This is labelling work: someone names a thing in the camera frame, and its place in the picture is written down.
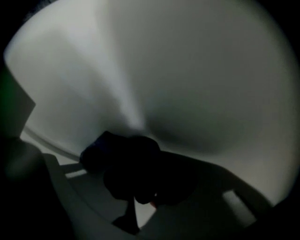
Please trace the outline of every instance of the white curved surface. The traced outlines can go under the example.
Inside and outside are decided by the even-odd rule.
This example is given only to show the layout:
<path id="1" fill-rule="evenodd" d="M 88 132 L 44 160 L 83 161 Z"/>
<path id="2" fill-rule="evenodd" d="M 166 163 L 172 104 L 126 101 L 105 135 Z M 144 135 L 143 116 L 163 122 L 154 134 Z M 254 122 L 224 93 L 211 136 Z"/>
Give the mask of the white curved surface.
<path id="1" fill-rule="evenodd" d="M 5 61 L 37 104 L 27 126 L 62 149 L 139 132 L 277 203 L 299 166 L 290 52 L 246 1 L 60 0 L 26 22 Z"/>

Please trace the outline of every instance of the white wall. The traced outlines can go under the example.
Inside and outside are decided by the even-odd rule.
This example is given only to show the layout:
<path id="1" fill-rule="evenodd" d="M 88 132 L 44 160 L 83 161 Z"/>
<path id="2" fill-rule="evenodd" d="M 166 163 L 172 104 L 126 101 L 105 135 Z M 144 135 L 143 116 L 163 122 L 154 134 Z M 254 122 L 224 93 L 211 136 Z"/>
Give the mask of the white wall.
<path id="1" fill-rule="evenodd" d="M 5 53 L 37 103 L 27 126 L 74 154 L 103 131 L 226 167 L 273 203 L 298 168 L 287 41 L 247 1 L 60 0 Z"/>

